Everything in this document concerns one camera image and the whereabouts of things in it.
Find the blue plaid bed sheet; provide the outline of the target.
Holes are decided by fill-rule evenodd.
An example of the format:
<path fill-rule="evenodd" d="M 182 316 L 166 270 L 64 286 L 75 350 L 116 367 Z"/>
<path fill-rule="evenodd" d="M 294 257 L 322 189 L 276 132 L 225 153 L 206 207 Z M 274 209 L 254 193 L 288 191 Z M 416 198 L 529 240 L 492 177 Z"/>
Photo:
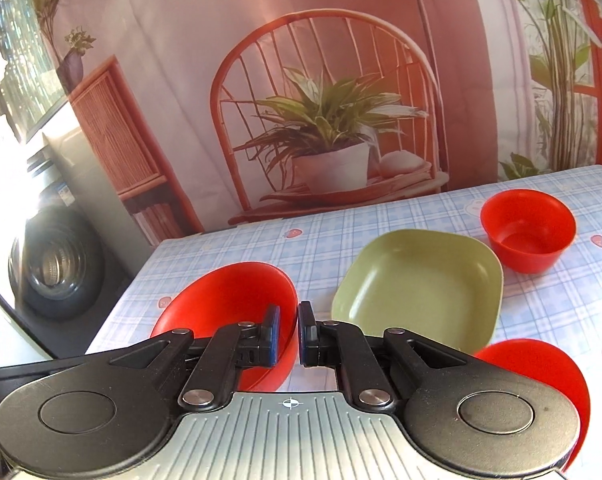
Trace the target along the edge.
<path fill-rule="evenodd" d="M 507 269 L 480 214 L 528 191 L 555 200 L 569 242 L 544 272 Z M 244 224 L 159 245 L 92 341 L 123 348 L 156 329 L 162 304 L 243 261 L 276 266 L 320 320 L 368 335 L 397 328 L 465 353 L 537 339 L 567 353 L 589 389 L 586 440 L 571 479 L 602 479 L 602 166 L 323 214 Z"/>

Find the red bowl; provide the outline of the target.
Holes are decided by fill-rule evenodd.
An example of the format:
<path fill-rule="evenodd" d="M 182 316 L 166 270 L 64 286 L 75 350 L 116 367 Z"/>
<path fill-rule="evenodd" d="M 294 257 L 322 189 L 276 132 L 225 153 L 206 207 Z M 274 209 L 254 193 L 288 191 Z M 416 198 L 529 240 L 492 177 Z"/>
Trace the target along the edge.
<path fill-rule="evenodd" d="M 528 338 L 489 344 L 477 351 L 475 356 L 484 362 L 543 382 L 571 400 L 579 415 L 580 432 L 576 446 L 563 466 L 563 471 L 566 471 L 581 451 L 591 418 L 590 392 L 578 365 L 567 353 L 552 344 Z"/>
<path fill-rule="evenodd" d="M 274 392 L 285 382 L 297 360 L 299 298 L 289 276 L 265 262 L 222 266 L 188 285 L 162 312 L 153 327 L 158 336 L 173 328 L 189 328 L 196 337 L 211 337 L 219 328 L 238 322 L 260 323 L 269 306 L 280 308 L 277 364 L 241 374 L 241 391 Z"/>
<path fill-rule="evenodd" d="M 480 222 L 495 255 L 521 274 L 550 270 L 577 235 L 577 220 L 563 202 L 528 188 L 488 198 Z"/>

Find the green square plate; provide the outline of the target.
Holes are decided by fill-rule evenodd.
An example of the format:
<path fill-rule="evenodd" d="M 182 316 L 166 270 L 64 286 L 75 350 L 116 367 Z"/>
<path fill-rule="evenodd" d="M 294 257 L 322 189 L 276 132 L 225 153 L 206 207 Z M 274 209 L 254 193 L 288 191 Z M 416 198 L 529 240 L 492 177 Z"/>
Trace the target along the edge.
<path fill-rule="evenodd" d="M 476 238 L 392 231 L 355 258 L 333 296 L 331 317 L 369 336 L 401 327 L 472 354 L 492 339 L 503 282 L 498 257 Z"/>

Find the printed room scene backdrop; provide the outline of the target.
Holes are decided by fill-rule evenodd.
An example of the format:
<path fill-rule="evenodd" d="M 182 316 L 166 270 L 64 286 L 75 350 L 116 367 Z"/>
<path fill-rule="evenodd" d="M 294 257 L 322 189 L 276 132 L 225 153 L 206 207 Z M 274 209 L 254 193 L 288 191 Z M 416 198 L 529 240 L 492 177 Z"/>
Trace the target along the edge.
<path fill-rule="evenodd" d="M 33 0 L 150 245 L 602 165 L 602 0 Z"/>

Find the washing machine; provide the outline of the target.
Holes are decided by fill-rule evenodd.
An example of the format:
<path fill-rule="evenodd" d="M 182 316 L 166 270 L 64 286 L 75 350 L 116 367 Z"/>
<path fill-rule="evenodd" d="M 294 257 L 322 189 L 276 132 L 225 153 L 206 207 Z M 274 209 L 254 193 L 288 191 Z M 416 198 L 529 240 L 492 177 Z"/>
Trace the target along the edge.
<path fill-rule="evenodd" d="M 44 146 L 0 116 L 0 320 L 7 361 L 85 353 L 130 275 Z"/>

